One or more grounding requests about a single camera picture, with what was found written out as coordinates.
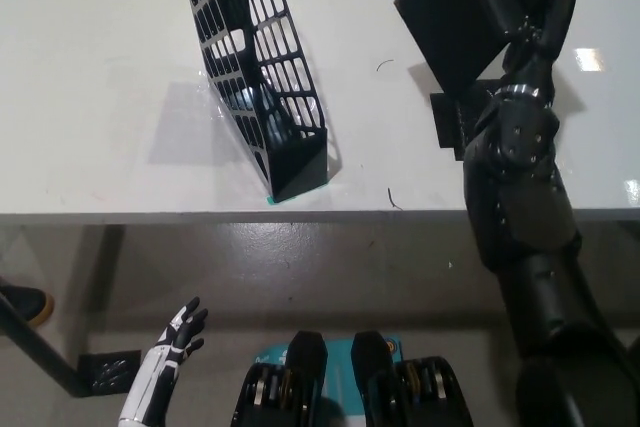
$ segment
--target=black metal frame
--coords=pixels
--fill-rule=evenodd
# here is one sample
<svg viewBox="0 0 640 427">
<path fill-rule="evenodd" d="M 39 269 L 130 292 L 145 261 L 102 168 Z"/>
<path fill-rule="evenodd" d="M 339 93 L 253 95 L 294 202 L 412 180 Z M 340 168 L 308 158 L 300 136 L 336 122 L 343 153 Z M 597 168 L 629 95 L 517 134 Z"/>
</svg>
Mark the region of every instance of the black metal frame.
<svg viewBox="0 0 640 427">
<path fill-rule="evenodd" d="M 191 0 L 212 87 L 272 198 L 324 185 L 327 129 L 286 0 Z"/>
<path fill-rule="evenodd" d="M 113 272 L 125 228 L 109 225 L 101 234 L 93 269 Z M 141 351 L 81 354 L 74 368 L 0 295 L 0 332 L 13 341 L 72 397 L 128 392 L 140 368 Z"/>
<path fill-rule="evenodd" d="M 29 324 L 0 296 L 0 330 L 72 397 L 89 397 L 91 388 Z"/>
</svg>

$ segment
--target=teal object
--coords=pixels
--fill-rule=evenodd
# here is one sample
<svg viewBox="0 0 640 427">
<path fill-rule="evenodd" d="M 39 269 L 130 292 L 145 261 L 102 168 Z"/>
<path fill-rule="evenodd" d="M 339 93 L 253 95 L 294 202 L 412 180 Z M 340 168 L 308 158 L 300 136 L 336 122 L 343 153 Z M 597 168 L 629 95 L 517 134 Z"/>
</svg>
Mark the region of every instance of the teal object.
<svg viewBox="0 0 640 427">
<path fill-rule="evenodd" d="M 397 336 L 385 337 L 394 362 L 402 361 L 402 346 Z M 364 407 L 351 364 L 353 339 L 330 340 L 327 345 L 327 369 L 322 389 L 323 404 L 318 424 L 332 425 L 332 419 L 344 417 L 345 427 L 364 426 Z M 274 345 L 256 356 L 254 362 L 284 365 L 289 344 Z"/>
</svg>

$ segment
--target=table surface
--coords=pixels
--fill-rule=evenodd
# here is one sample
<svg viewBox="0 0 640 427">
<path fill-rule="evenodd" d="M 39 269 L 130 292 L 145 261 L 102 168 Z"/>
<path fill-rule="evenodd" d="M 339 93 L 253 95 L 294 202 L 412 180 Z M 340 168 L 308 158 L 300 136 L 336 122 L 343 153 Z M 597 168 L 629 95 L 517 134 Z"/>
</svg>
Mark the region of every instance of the table surface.
<svg viewBox="0 0 640 427">
<path fill-rule="evenodd" d="M 288 2 L 331 180 L 274 206 L 208 89 L 189 0 L 0 0 L 0 222 L 461 213 L 438 86 L 393 0 Z M 558 164 L 581 216 L 640 217 L 638 31 L 632 0 L 578 0 L 557 63 Z"/>
</svg>

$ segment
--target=small black bracket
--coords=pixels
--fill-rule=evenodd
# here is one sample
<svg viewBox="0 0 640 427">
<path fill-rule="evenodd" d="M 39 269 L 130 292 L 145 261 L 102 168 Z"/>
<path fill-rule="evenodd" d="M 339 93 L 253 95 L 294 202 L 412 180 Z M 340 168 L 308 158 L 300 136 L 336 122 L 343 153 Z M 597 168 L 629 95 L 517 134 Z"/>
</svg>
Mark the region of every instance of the small black bracket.
<svg viewBox="0 0 640 427">
<path fill-rule="evenodd" d="M 453 149 L 458 161 L 464 158 L 467 145 L 475 137 L 476 124 L 499 86 L 499 80 L 478 80 L 459 100 L 442 93 L 431 94 L 440 148 Z"/>
</svg>

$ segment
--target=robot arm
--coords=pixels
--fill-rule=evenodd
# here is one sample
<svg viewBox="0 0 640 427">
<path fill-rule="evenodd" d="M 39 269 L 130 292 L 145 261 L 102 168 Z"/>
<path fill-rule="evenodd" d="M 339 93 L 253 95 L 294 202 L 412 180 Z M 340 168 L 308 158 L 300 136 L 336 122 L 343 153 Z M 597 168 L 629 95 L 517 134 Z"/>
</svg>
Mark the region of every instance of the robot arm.
<svg viewBox="0 0 640 427">
<path fill-rule="evenodd" d="M 193 338 L 204 329 L 207 310 L 194 314 L 196 297 L 171 320 L 142 362 L 125 401 L 118 427 L 164 427 L 180 365 L 204 345 Z"/>
</svg>

